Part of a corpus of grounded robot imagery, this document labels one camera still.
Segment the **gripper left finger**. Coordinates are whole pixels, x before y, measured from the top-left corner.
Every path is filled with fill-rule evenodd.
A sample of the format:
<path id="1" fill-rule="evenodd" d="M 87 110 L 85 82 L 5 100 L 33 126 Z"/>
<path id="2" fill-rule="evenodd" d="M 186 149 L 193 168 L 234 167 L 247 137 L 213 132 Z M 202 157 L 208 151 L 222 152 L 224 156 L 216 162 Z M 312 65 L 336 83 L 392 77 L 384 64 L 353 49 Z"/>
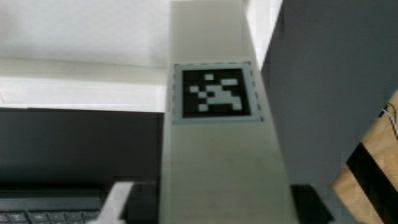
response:
<path id="1" fill-rule="evenodd" d="M 156 220 L 156 186 L 133 181 L 112 185 L 94 224 L 144 224 Z"/>

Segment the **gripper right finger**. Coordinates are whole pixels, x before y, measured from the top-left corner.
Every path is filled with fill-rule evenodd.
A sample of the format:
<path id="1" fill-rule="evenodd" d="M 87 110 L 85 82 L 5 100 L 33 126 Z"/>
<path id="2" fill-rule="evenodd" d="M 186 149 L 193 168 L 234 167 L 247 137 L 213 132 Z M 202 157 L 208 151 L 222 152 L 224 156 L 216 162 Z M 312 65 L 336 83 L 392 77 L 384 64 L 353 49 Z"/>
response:
<path id="1" fill-rule="evenodd" d="M 295 184 L 291 193 L 300 224 L 328 224 L 334 217 L 312 186 Z"/>

